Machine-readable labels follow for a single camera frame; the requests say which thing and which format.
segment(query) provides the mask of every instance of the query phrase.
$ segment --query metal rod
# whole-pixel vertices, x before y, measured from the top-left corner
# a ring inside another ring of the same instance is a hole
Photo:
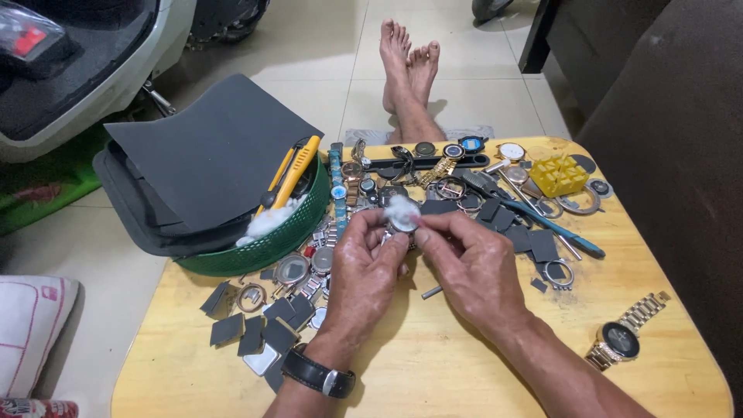
[[[508,183],[508,185],[510,186],[510,188],[512,188],[513,191],[516,192],[517,195],[519,195],[519,197],[521,198],[521,200],[524,201],[524,203],[526,203],[527,205],[529,205],[529,207],[532,208],[532,210],[534,210],[535,212],[537,212],[539,215],[543,215],[544,216],[544,211],[540,207],[538,207],[534,203],[532,203],[531,200],[529,200],[529,198],[524,194],[524,192],[522,192],[521,189],[519,189],[513,183],[513,181],[511,181],[506,176],[506,174],[503,173],[503,169],[498,169],[498,174],[503,178],[503,180],[506,183]],[[565,248],[567,248],[568,251],[570,251],[570,254],[573,254],[573,257],[575,257],[576,260],[583,261],[583,257],[581,257],[580,254],[578,254],[578,251],[576,251],[575,248],[573,248],[573,246],[570,245],[570,243],[565,239],[565,237],[563,237],[562,235],[558,234],[557,232],[554,232],[554,234],[555,234],[555,237],[557,237],[557,239],[565,246]]]
[[[442,290],[443,290],[443,289],[441,288],[441,286],[436,286],[435,288],[433,288],[433,289],[429,290],[428,292],[426,292],[426,293],[423,293],[423,294],[421,295],[421,298],[423,298],[423,300],[426,300],[426,299],[428,299],[428,298],[432,297],[433,295],[435,295],[435,294],[437,294],[437,293],[441,292]]]

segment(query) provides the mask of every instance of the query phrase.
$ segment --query red object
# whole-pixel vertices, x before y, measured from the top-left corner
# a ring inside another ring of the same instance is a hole
[[[0,399],[0,418],[77,418],[75,402]]]
[[[13,53],[25,57],[29,52],[31,52],[33,47],[35,47],[36,44],[41,42],[45,37],[46,33],[41,32],[34,26],[29,26],[26,29],[26,33],[16,39],[16,42],[13,44]]]

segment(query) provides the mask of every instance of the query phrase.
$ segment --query blue watch strap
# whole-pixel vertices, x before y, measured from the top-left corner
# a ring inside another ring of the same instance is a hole
[[[343,176],[340,174],[340,159],[341,152],[343,152],[343,143],[336,142],[330,146],[328,151],[328,158],[330,159],[330,174],[333,179],[333,187],[343,186]],[[345,217],[345,197],[342,199],[335,199],[335,225],[338,229],[338,239],[343,235],[345,230],[346,217]]]

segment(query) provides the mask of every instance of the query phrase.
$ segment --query black leather watch strap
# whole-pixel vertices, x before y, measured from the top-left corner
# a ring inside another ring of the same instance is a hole
[[[307,344],[299,344],[289,350],[281,368],[282,372],[326,396],[347,398],[356,385],[354,372],[349,370],[348,373],[341,373],[317,364],[302,354],[306,347]]]

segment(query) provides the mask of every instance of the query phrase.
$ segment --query scooter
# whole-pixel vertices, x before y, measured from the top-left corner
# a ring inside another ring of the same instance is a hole
[[[13,73],[0,62],[0,161],[38,158],[126,109],[140,92],[172,114],[152,80],[178,62],[184,47],[248,37],[269,1],[16,0],[19,9],[61,27],[71,53],[40,77]]]

